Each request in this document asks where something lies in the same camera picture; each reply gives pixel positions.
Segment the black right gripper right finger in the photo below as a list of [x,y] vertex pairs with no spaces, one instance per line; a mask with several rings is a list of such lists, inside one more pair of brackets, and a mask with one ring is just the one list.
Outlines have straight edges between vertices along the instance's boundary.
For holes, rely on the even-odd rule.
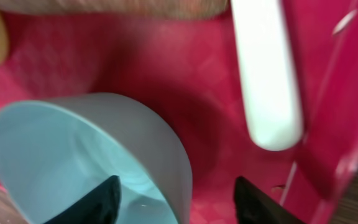
[[240,224],[305,224],[243,176],[235,180],[233,201]]

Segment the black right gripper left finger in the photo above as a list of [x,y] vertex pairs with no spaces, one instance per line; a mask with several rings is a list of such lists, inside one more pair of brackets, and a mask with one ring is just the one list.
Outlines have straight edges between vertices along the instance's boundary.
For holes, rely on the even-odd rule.
[[115,224],[120,204],[120,178],[112,175],[45,224]]

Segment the light blue bowl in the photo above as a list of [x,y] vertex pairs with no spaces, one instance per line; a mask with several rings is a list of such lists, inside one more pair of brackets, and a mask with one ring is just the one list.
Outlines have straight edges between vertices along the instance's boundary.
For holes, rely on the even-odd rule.
[[118,223],[188,223],[192,171],[173,129],[132,98],[92,93],[0,110],[0,183],[29,223],[56,217],[109,177]]

